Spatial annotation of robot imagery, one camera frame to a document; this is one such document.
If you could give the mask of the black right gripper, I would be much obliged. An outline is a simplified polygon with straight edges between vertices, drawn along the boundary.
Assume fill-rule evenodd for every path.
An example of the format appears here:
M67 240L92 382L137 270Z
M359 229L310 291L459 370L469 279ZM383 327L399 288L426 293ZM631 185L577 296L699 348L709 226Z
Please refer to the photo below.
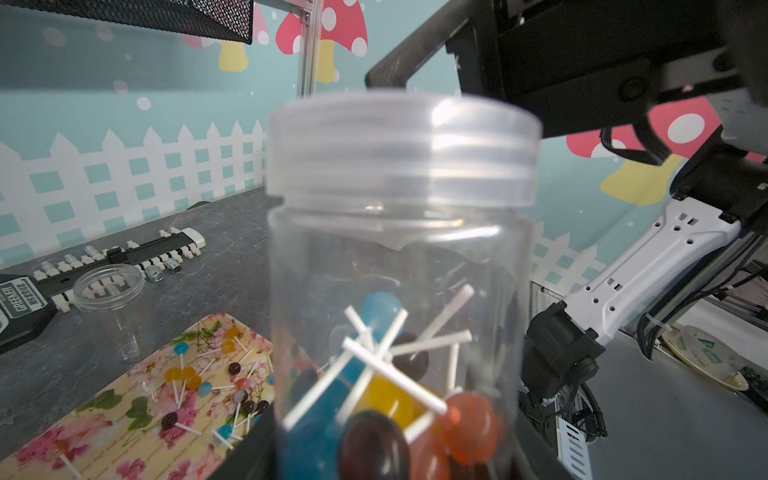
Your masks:
M462 92L532 113L552 138L744 84L735 36L747 1L538 1L510 17L507 2L495 5L447 2L367 72L366 87L404 89L445 48Z

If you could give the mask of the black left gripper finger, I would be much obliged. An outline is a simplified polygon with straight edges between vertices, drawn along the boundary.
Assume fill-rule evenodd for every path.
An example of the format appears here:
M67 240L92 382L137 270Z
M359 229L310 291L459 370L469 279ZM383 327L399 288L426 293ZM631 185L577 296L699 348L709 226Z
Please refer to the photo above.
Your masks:
M274 480L276 478L276 420L268 407L244 440L210 476L212 480Z

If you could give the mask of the clear jar with brown candies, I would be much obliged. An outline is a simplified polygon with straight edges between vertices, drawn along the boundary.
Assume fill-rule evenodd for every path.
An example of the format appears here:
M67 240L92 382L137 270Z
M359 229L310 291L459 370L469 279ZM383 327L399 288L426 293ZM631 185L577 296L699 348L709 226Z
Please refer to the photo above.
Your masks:
M530 223L316 202L268 222L279 477L512 477Z

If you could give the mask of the clear plastic candy jar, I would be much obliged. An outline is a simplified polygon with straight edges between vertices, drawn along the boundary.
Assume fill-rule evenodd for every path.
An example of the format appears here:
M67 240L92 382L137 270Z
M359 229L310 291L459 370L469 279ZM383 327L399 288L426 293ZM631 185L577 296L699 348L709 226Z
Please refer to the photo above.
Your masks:
M90 270L75 281L73 294L86 332L109 367L128 370L156 349L150 288L136 267L108 264Z

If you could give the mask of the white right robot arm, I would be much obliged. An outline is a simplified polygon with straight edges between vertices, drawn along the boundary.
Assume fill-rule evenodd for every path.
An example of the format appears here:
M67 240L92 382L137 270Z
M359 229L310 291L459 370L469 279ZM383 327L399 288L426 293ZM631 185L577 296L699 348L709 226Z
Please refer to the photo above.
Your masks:
M451 1L374 65L370 88L402 87L437 52L459 57L464 92L536 115L545 137L630 126L639 141L619 156L659 167L671 144L653 129L659 104L745 89L767 103L763 1ZM666 294L639 322L649 354L661 328L767 234L767 168L747 159L740 135L718 127L674 178L655 223L579 291L530 322L521 384L532 406L576 393L626 314L653 290Z

